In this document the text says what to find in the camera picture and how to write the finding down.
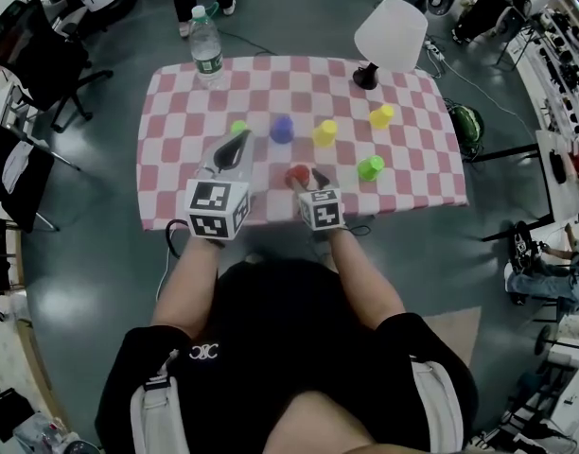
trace black lamp base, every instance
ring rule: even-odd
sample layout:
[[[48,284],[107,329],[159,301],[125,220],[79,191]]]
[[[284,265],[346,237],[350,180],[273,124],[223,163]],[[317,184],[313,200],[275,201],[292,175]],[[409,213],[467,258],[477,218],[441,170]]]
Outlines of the black lamp base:
[[[353,74],[353,80],[361,89],[372,90],[377,86],[377,65],[370,63],[367,67],[360,67]]]

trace black chair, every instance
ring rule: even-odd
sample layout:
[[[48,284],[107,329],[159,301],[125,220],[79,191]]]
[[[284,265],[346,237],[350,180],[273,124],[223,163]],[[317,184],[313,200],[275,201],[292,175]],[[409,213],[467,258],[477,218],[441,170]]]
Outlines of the black chair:
[[[556,311],[553,319],[535,319],[534,323],[561,323],[564,316],[571,314],[579,308],[579,305],[567,298],[546,298],[543,296],[532,296],[533,299],[538,299],[544,302],[542,307],[555,307]]]
[[[58,227],[38,212],[45,185],[54,164],[55,157],[49,151],[36,146],[30,152],[26,169],[18,178],[11,194],[2,183],[2,173],[6,160],[14,147],[21,141],[23,140],[13,131],[0,126],[0,201],[2,208],[25,232],[33,231],[35,217],[40,218],[51,230],[58,231]]]
[[[52,119],[54,131],[62,131],[56,120],[69,98],[86,121],[92,119],[92,113],[81,106],[77,90],[98,78],[112,77],[113,71],[80,78],[90,65],[88,52],[79,42],[52,29],[40,0],[15,0],[0,15],[0,66],[21,81],[30,93],[23,101],[30,106],[47,111],[60,102]]]

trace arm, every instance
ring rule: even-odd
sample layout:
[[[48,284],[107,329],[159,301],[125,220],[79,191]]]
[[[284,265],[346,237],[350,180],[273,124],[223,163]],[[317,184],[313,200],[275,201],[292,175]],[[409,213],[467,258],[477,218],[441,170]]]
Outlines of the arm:
[[[544,249],[544,253],[546,253],[547,255],[553,255],[554,257],[558,257],[559,259],[565,259],[567,261],[571,261],[575,256],[574,252],[559,251],[557,249],[553,249],[552,247],[546,247]]]
[[[567,234],[567,240],[570,243],[570,249],[572,251],[575,251],[575,246],[577,245],[577,239],[575,238],[575,236],[573,235],[573,230],[571,229],[571,224],[568,223],[565,226],[565,233]]]
[[[190,338],[203,330],[212,305],[220,250],[192,237],[155,307],[151,325],[175,326]]]
[[[405,312],[393,285],[369,261],[350,232],[334,230],[329,243],[344,293],[363,324],[376,329],[387,318]]]

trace wire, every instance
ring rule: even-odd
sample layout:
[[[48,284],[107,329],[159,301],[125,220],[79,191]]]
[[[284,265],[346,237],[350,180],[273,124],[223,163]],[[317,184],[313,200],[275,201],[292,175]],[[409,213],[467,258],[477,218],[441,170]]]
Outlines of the wire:
[[[164,275],[161,277],[161,281],[159,281],[159,286],[157,287],[157,292],[155,293],[155,301],[159,301],[159,295],[161,294],[161,287],[164,285],[167,273],[169,272],[169,257],[173,255],[177,259],[180,259],[180,255],[176,252],[174,244],[172,244],[172,238],[174,237],[174,233],[178,230],[172,229],[172,225],[175,224],[180,224],[188,227],[188,223],[186,222],[186,220],[180,220],[179,218],[171,220],[166,225],[166,244],[167,244],[166,270],[164,271]]]
[[[365,237],[371,234],[372,228],[369,225],[356,225],[355,227],[342,227],[343,230],[350,232],[355,237]]]
[[[523,121],[518,114],[513,113],[512,111],[507,110],[506,108],[502,108],[501,105],[498,104],[498,102],[497,102],[493,97],[491,97],[488,93],[486,93],[480,86],[478,86],[478,85],[475,84],[474,82],[472,82],[472,81],[468,80],[467,78],[465,78],[462,74],[460,74],[460,73],[459,73],[458,71],[456,71],[453,67],[451,67],[451,66],[447,63],[447,61],[444,61],[444,63],[445,63],[445,65],[447,66],[447,68],[448,68],[453,74],[455,74],[458,78],[460,78],[460,79],[463,80],[464,82],[467,82],[467,83],[470,84],[471,86],[473,86],[473,87],[477,88],[479,91],[481,91],[481,92],[483,93],[483,95],[484,95],[485,97],[487,97],[487,99],[489,99],[491,102],[493,102],[493,103],[498,107],[498,109],[500,109],[500,110],[504,111],[505,113],[510,114],[510,115],[514,116],[516,119],[518,119],[518,121],[520,122],[520,124],[523,125],[523,128],[524,128],[525,130],[527,130],[527,132],[530,134],[530,136],[532,137],[532,139],[535,141],[535,136],[534,136],[534,134],[531,132],[531,130],[529,129],[529,127],[527,126],[527,124],[525,124],[525,121]]]
[[[441,40],[448,40],[448,39],[443,39],[441,37],[437,37],[436,35],[432,34],[426,34],[426,38],[439,49],[439,52],[445,52],[445,48],[442,45],[439,45],[434,39],[441,39]]]
[[[227,32],[226,30],[220,30],[220,29],[219,29],[219,33],[224,34],[224,35],[228,35],[229,37],[235,37],[236,39],[239,39],[240,41],[243,41],[246,44],[249,44],[249,45],[252,45],[253,47],[259,48],[260,51],[256,52],[257,56],[262,55],[262,54],[270,54],[271,56],[278,56],[279,55],[276,52],[272,52],[270,49],[268,49],[262,45],[259,45],[259,44],[252,42],[250,39],[246,39],[245,37],[241,37],[240,35],[236,35],[236,34],[233,34],[231,32]]]
[[[430,63],[432,64],[432,66],[434,67],[434,70],[437,71],[437,73],[433,76],[431,73],[429,73],[430,77],[433,79],[440,79],[443,77],[443,75],[445,74],[444,70],[443,70],[443,64],[441,64],[441,68],[439,68],[439,66],[437,66],[436,62],[434,61],[434,58],[430,55],[430,51],[427,50],[426,51],[426,55],[429,58]]]
[[[570,437],[569,435],[567,435],[565,433],[565,431],[559,427],[556,422],[554,422],[553,419],[551,419],[550,417],[548,419],[549,422],[551,422],[559,431],[559,433],[561,434],[561,436],[563,437],[563,439],[566,439],[567,441],[570,441],[571,443],[573,443],[573,449],[570,450],[569,454],[573,454],[576,450],[577,450],[577,441],[574,440],[572,437]]]

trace pink and white checkered tablecloth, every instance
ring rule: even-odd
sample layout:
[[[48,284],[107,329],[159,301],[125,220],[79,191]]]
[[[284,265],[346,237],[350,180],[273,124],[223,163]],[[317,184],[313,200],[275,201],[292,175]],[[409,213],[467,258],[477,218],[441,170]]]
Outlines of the pink and white checkered tablecloth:
[[[252,211],[246,223],[295,219],[290,166],[320,169],[342,189],[345,214],[370,215],[435,205],[467,204],[455,131],[439,89],[428,74],[377,71],[379,86],[353,81],[356,61],[313,57],[245,57],[224,61],[227,85],[204,89],[192,63],[164,67],[152,77],[138,132],[136,181],[143,227],[163,229],[184,218],[184,188],[202,152],[242,119],[256,135]],[[395,117],[388,130],[368,116],[384,103]],[[282,114],[295,138],[278,145],[270,125]],[[325,119],[338,124],[336,144],[313,146]],[[360,181],[357,163],[380,155],[386,167],[375,182]]]

